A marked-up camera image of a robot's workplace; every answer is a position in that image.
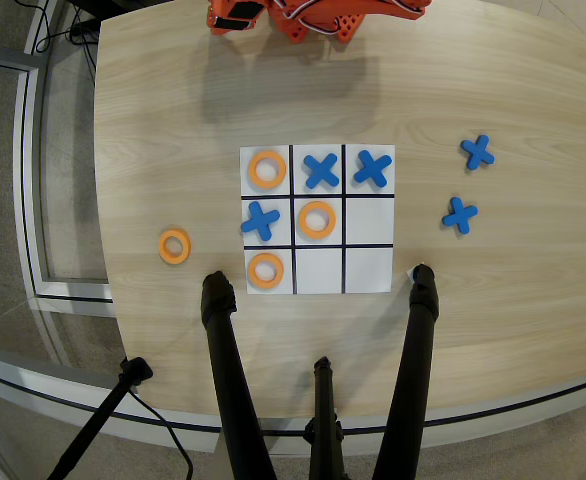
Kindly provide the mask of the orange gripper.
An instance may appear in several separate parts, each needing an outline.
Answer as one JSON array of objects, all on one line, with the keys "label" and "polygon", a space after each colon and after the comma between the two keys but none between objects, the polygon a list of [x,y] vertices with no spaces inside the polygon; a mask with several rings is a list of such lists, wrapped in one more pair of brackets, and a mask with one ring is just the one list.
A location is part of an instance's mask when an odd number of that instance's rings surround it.
[{"label": "orange gripper", "polygon": [[211,0],[207,26],[214,35],[250,30],[267,6],[264,0]]}]

